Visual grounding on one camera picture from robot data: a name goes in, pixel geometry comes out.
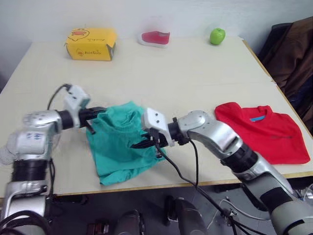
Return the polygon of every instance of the cartoon logo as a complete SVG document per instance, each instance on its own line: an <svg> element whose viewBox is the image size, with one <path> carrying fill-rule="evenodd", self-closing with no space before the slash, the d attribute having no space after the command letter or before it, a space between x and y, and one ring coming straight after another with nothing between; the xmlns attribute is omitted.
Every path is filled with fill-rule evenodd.
<svg viewBox="0 0 313 235"><path fill-rule="evenodd" d="M84 52L82 50L80 50L79 48L76 50L76 53L80 56L84 55Z"/></svg>
<svg viewBox="0 0 313 235"><path fill-rule="evenodd" d="M71 31L68 38L72 39L73 41L77 41L79 39L85 38L89 35L89 31L85 30L84 28L78 28Z"/></svg>

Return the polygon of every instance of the floor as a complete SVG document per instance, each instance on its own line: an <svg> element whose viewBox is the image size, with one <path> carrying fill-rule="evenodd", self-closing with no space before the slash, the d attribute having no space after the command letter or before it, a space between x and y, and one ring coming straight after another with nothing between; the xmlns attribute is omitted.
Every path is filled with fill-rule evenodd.
<svg viewBox="0 0 313 235"><path fill-rule="evenodd" d="M203 189L216 202L229 197L230 201L243 211L257 217L268 218L268 213L257 210L240 188L220 193L216 193L214 187L203 187ZM56 215L52 228L54 234L58 235L85 235L88 223L94 223L97 219L108 219L114 226L124 212L137 209L144 215L146 235L179 235L177 223L171 223L168 227L162 224L163 204L167 195L183 197L192 202L202 214L206 225L211 222L216 212L216 209L191 187L89 194L85 205L62 203L54 206L53 213L62 215ZM226 203L222 203L221 207L230 208ZM276 234L270 221L258 221L241 214L236 217L241 223L267 235ZM231 235L233 233L232 228L227 226L225 220L217 213L209 228L209 234Z"/></svg>

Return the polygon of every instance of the red t-shirt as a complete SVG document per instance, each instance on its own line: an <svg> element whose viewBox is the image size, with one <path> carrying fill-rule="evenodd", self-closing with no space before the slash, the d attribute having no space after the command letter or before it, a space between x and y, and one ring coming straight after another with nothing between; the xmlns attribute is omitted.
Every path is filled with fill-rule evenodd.
<svg viewBox="0 0 313 235"><path fill-rule="evenodd" d="M301 131L287 114L273 113L269 106L241 108L231 102L216 107L215 115L271 164L310 161Z"/></svg>

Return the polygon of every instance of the white table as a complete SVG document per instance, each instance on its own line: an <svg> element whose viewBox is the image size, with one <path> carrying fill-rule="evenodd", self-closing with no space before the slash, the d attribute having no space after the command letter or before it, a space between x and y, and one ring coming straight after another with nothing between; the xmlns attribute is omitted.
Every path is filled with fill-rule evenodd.
<svg viewBox="0 0 313 235"><path fill-rule="evenodd" d="M299 125L308 152L313 140L272 78L239 37L226 37L220 46L200 38L173 39L167 49L144 47L134 40L118 40L112 62L74 61L64 43L33 43L0 94L0 145L22 126L22 117L44 110L55 89L63 83L80 85L91 96L89 107L119 105L130 100L164 113L168 120L191 110L212 113L222 103L242 107L270 105L274 112L290 115ZM53 108L62 110L63 95ZM203 185L238 180L202 144L200 181ZM167 148L183 175L195 178L195 157L190 145ZM53 152L56 164L55 192L67 195L184 184L171 165L162 161L129 181L105 187L99 184L86 139L86 131L66 130ZM0 197L12 166L0 168ZM303 165L277 165L287 177L313 175L313 161Z"/></svg>

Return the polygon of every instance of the table edge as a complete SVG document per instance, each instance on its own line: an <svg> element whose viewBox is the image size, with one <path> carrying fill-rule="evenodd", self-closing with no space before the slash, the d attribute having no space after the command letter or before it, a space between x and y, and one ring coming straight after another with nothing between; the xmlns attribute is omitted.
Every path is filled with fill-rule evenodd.
<svg viewBox="0 0 313 235"><path fill-rule="evenodd" d="M299 172L299 173L288 173L283 174L287 179L289 178L301 178L307 176L313 176L313 171ZM231 180L217 180L217 181L207 181L199 182L199 186L212 186L212 185L226 185L226 184L238 184L241 181L238 179ZM146 190L146 189L158 189L158 188L178 188L178 187L191 187L189 183L172 184L172 185L158 185L158 186L145 186L145 187L134 187L134 188L118 188L109 190L99 190L99 191L89 191L89 192L75 192L75 193L61 193L57 196L73 196L81 194L95 194L95 193L107 193L107 192L123 192L123 191L135 191L135 190Z"/></svg>

